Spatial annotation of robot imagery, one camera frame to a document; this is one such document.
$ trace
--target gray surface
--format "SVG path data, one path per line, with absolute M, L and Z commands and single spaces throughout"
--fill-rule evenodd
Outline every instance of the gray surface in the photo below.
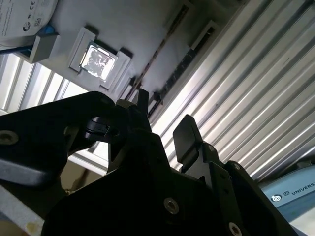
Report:
M 172 132 L 185 114 L 195 117 L 221 160 L 240 162 L 255 179 L 314 152 L 315 8 L 310 4 L 251 0 L 203 62 L 183 75 L 153 120 L 171 166 L 178 167 Z

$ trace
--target screw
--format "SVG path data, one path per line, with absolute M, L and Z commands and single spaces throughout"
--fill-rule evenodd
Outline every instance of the screw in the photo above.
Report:
M 237 165 L 237 164 L 234 164 L 234 167 L 235 167 L 236 170 L 240 170 L 241 169 L 241 167 L 239 165 Z
M 19 141 L 19 136 L 10 130 L 0 130 L 0 145 L 13 145 Z
M 172 198 L 165 198 L 164 206 L 165 206 L 165 209 L 173 215 L 176 215 L 179 212 L 179 206 L 177 202 Z
M 234 236 L 242 236 L 240 228 L 238 228 L 238 226 L 233 222 L 228 223 L 228 227 Z

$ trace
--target logo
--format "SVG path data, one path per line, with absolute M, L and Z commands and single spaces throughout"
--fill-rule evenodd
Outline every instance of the logo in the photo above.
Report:
M 24 25 L 23 25 L 23 31 L 26 32 L 30 29 L 31 27 L 31 24 L 30 22 L 26 22 Z
M 275 195 L 273 195 L 273 196 L 271 197 L 271 200 L 272 200 L 273 202 L 278 202 L 278 201 L 281 200 L 281 198 L 282 198 L 282 196 L 281 196 L 280 194 L 275 194 Z

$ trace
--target label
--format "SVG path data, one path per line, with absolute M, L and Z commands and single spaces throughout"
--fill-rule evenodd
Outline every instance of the label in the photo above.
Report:
M 295 189 L 293 191 L 285 191 L 283 193 L 284 196 L 288 196 L 288 195 L 296 195 L 296 194 L 301 194 L 303 193 L 305 190 L 309 190 L 310 188 L 314 188 L 315 187 L 315 182 L 307 184 L 301 188 Z
M 0 40 L 37 34 L 55 6 L 55 0 L 0 0 Z

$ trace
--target bolt hole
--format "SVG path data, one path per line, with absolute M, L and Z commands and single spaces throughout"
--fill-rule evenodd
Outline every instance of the bolt hole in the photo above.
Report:
M 9 135 L 9 134 L 0 134 L 0 139 L 1 140 L 12 141 L 12 136 Z
M 167 203 L 167 205 L 168 205 L 168 207 L 169 207 L 170 209 L 172 209 L 172 210 L 175 210 L 175 209 L 176 209 L 175 204 L 174 204 L 173 202 L 171 202 L 171 201 L 169 201 L 169 202 Z
M 240 233 L 240 231 L 235 226 L 232 226 L 232 231 L 236 234 Z

